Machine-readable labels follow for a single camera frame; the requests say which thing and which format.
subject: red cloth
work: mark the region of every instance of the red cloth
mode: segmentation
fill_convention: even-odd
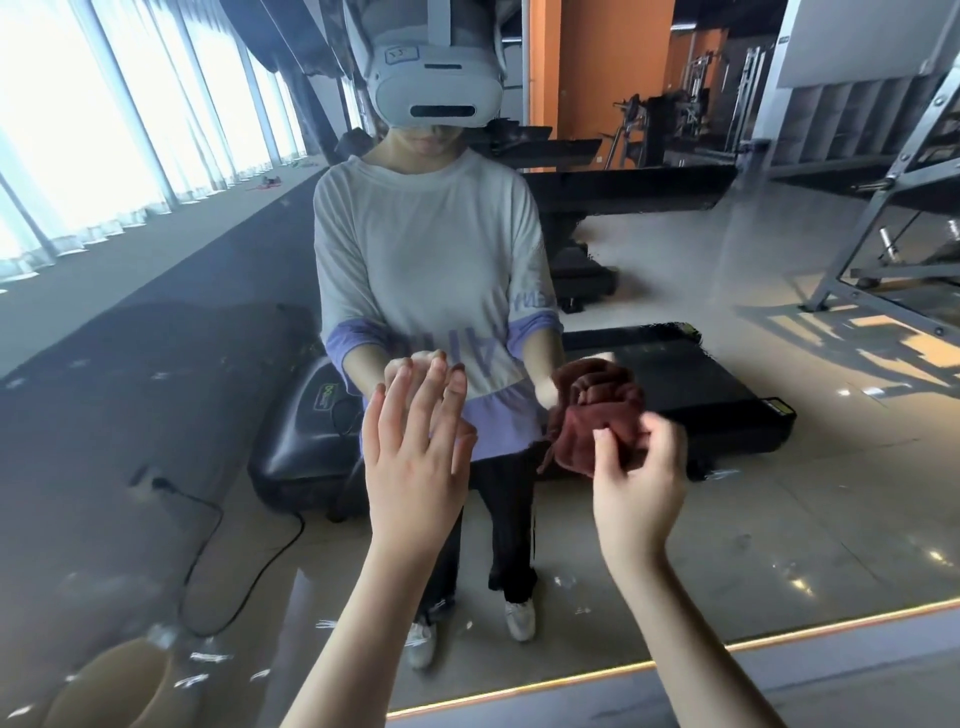
[[[626,468],[639,450],[643,391],[634,373],[606,359],[578,359],[553,376],[559,403],[549,413],[550,449],[538,469],[556,460],[562,468],[593,477],[593,430],[609,428],[620,445],[620,465]]]

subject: shirt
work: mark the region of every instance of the shirt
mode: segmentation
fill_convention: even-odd
[[[540,439],[520,357],[531,333],[562,327],[526,181],[471,150],[421,175],[353,157],[320,179],[314,212],[321,337],[348,389],[343,361],[358,346],[440,349],[467,371],[474,460]]]

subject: black pants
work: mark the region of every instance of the black pants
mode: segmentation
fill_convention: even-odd
[[[535,472],[529,452],[470,464],[470,489],[480,494],[493,521],[493,566],[488,585],[495,592],[502,591],[514,604],[529,599],[537,583],[537,574],[530,566]],[[453,609],[463,519],[461,511],[423,592],[418,619],[433,623]]]

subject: white sneaker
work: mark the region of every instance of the white sneaker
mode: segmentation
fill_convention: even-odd
[[[527,599],[522,604],[507,602],[507,629],[519,643],[534,639],[537,634],[537,612],[533,599]]]
[[[407,633],[407,643],[403,647],[407,663],[413,669],[427,669],[437,652],[437,628],[430,624],[414,622]]]

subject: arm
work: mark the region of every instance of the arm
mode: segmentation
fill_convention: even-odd
[[[386,720],[407,631],[467,499],[476,442],[472,434],[457,438],[467,398],[462,370],[448,370],[438,357],[408,407],[416,385],[407,362],[386,395],[383,386],[374,388],[363,422],[370,551],[281,728],[366,728]]]
[[[557,391],[550,378],[563,366],[564,328],[557,313],[557,297],[543,247],[540,216],[530,188],[519,175],[512,187],[511,235],[513,262],[510,274],[510,316],[507,348],[522,359],[544,407],[556,404]]]
[[[384,382],[389,332],[370,289],[348,192],[336,168],[314,193],[314,251],[320,283],[321,338],[347,387],[370,399]]]
[[[686,483],[683,429],[653,413],[643,467],[623,473],[609,430],[596,435],[593,513],[600,547],[681,726],[781,728],[783,722],[710,630],[666,559]]]

